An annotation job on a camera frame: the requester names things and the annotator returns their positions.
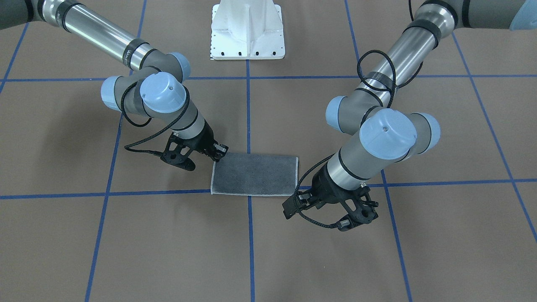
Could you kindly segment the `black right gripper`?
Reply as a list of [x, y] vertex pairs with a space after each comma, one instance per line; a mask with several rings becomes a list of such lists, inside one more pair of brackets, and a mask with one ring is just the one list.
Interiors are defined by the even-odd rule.
[[214, 132], [209, 124], [204, 124], [201, 132], [192, 139], [185, 140], [189, 149], [204, 154], [214, 162], [219, 162], [228, 153], [229, 147], [219, 144], [214, 139]]

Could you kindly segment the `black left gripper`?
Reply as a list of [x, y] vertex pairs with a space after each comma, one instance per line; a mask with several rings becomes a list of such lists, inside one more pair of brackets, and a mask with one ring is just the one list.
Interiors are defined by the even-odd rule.
[[354, 202], [356, 210], [372, 210], [372, 200], [369, 195], [370, 189], [358, 186], [353, 190], [340, 187], [330, 177], [327, 164], [323, 165], [313, 176], [311, 188], [307, 191], [299, 191], [288, 197], [283, 203], [283, 214], [289, 220], [302, 210], [316, 207], [320, 209], [324, 204], [341, 203], [345, 210], [351, 210], [346, 201]]

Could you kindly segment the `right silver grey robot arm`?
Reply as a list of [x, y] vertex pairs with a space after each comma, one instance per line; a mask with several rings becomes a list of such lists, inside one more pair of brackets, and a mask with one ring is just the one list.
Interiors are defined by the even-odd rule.
[[119, 111], [136, 128], [161, 119], [159, 132], [125, 145], [135, 153], [159, 157], [171, 166], [192, 171], [193, 151], [219, 162], [228, 147], [214, 139], [214, 133], [200, 113], [184, 81], [190, 77], [190, 63], [180, 53], [162, 53], [149, 42], [134, 36], [76, 0], [2, 0], [1, 29], [42, 21], [73, 33], [133, 73], [106, 78], [100, 88], [102, 102]]

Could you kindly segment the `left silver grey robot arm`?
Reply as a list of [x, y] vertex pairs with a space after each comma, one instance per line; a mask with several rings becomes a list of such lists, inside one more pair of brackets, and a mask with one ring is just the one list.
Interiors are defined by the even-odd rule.
[[282, 203], [289, 219], [310, 208], [341, 204], [346, 215], [333, 224], [302, 217], [324, 228], [347, 231], [377, 218], [378, 203], [366, 182], [385, 167], [423, 154], [437, 145], [441, 128], [430, 114], [404, 114], [393, 109], [397, 91], [420, 72], [422, 63], [439, 42], [455, 29], [536, 28], [535, 0], [426, 0], [388, 52], [370, 50], [382, 60], [367, 74], [357, 68], [360, 84], [348, 96], [334, 97], [326, 109], [326, 122], [350, 140], [323, 159], [311, 188], [298, 187]]

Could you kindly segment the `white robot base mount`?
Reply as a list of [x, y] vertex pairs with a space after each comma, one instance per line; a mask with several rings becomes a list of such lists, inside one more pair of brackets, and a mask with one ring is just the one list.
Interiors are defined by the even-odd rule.
[[272, 0], [221, 0], [211, 11], [212, 60], [285, 57], [282, 8]]

